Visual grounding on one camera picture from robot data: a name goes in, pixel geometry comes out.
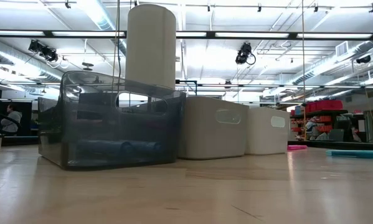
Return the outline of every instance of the blue foam roller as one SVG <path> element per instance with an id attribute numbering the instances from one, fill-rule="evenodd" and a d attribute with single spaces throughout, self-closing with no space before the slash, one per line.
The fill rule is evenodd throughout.
<path id="1" fill-rule="evenodd" d="M 364 150 L 327 150 L 326 155 L 336 157 L 356 157 L 373 159 L 373 151 Z"/>

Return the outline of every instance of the exercise equipment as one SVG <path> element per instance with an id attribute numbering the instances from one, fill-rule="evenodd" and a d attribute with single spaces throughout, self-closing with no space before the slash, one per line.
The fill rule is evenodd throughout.
<path id="1" fill-rule="evenodd" d="M 307 149 L 307 146 L 299 146 L 299 145 L 294 145 L 294 146 L 287 146 L 287 151 L 295 151 L 295 150 L 301 150 L 301 149 Z"/>
<path id="2" fill-rule="evenodd" d="M 363 150 L 327 150 L 326 155 L 333 157 L 356 157 L 363 159 L 373 159 L 373 151 Z"/>

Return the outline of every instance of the cable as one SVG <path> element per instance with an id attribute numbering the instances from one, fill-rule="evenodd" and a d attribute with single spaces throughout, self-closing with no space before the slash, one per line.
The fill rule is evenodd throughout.
<path id="1" fill-rule="evenodd" d="M 257 58 L 256 58 L 255 55 L 252 54 L 252 53 L 250 54 L 250 56 L 253 56 L 253 58 L 254 58 L 254 62 L 253 62 L 253 63 L 249 63 L 248 61 L 246 61 L 246 63 L 249 64 L 249 65 L 254 65 L 255 62 L 257 62 Z"/>
<path id="2" fill-rule="evenodd" d="M 304 22 L 304 0 L 301 2 L 301 10 L 302 10 L 302 19 L 303 19 L 303 85 L 304 85 L 304 106 L 306 103 L 305 100 L 305 22 Z M 304 141 L 306 141 L 306 110 L 304 110 Z"/>
<path id="3" fill-rule="evenodd" d="M 369 95 L 367 94 L 367 89 L 366 89 L 366 88 L 365 88 L 365 93 L 366 93 L 367 107 L 369 108 L 369 112 L 370 112 L 370 114 L 371 114 L 372 121 L 373 121 L 372 108 L 371 108 L 371 104 L 370 104 L 370 102 L 369 102 Z"/>
<path id="4" fill-rule="evenodd" d="M 66 65 L 66 66 L 62 66 L 62 62 L 64 62 L 64 61 L 67 62 L 67 65 Z M 59 65 L 60 65 L 60 67 L 61 67 L 62 69 L 66 69 L 66 68 L 68 68 L 68 66 L 70 65 L 70 62 L 69 62 L 67 59 L 62 58 L 62 61 L 60 62 Z"/>
<path id="5" fill-rule="evenodd" d="M 115 70 L 116 70 L 116 52 L 118 51 L 117 48 L 118 48 L 118 36 L 119 36 L 119 29 L 120 29 L 120 0 L 117 0 L 117 8 L 116 8 L 116 31 L 115 31 L 115 39 L 114 39 L 114 58 L 113 58 L 113 73 L 112 73 L 112 76 L 111 76 L 111 90 L 113 91 L 113 87 L 114 87 L 114 74 L 115 74 Z"/>

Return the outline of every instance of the box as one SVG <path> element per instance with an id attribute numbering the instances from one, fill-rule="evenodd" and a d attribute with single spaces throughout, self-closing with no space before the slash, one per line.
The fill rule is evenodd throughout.
<path id="1" fill-rule="evenodd" d="M 250 108 L 246 154 L 266 155 L 287 152 L 290 116 L 270 108 Z"/>
<path id="2" fill-rule="evenodd" d="M 178 157 L 217 159 L 244 155 L 248 106 L 205 96 L 186 98 Z"/>
<path id="3" fill-rule="evenodd" d="M 174 162 L 185 100 L 168 88 L 66 72 L 57 102 L 39 98 L 39 154 L 63 169 Z"/>
<path id="4" fill-rule="evenodd" d="M 321 100 L 316 102 L 317 110 L 342 110 L 341 100 Z"/>

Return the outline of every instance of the air duct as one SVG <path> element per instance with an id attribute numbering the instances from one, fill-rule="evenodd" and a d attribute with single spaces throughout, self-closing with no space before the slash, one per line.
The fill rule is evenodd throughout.
<path id="1" fill-rule="evenodd" d="M 0 42 L 0 64 L 15 65 L 25 75 L 45 76 L 45 81 L 59 82 L 63 73 L 46 63 Z"/>
<path id="2" fill-rule="evenodd" d="M 100 30 L 116 30 L 116 23 L 111 19 L 106 7 L 100 0 L 77 0 L 77 4 Z M 121 39 L 118 40 L 118 49 L 125 57 L 126 44 Z"/>
<path id="3" fill-rule="evenodd" d="M 298 85 L 299 83 L 303 82 L 304 79 L 308 80 L 316 75 L 323 74 L 331 69 L 336 68 L 339 66 L 340 62 L 345 60 L 350 60 L 352 58 L 359 58 L 366 54 L 368 51 L 373 49 L 373 42 L 365 41 L 359 44 L 353 45 L 349 48 L 349 50 L 340 56 L 337 56 L 336 52 L 328 55 L 327 57 L 321 59 L 320 61 L 312 64 L 309 69 L 304 73 L 304 71 L 298 72 L 289 82 L 285 85 Z M 286 88 L 278 87 L 271 90 L 265 90 L 263 92 L 263 96 L 273 96 L 285 91 Z"/>

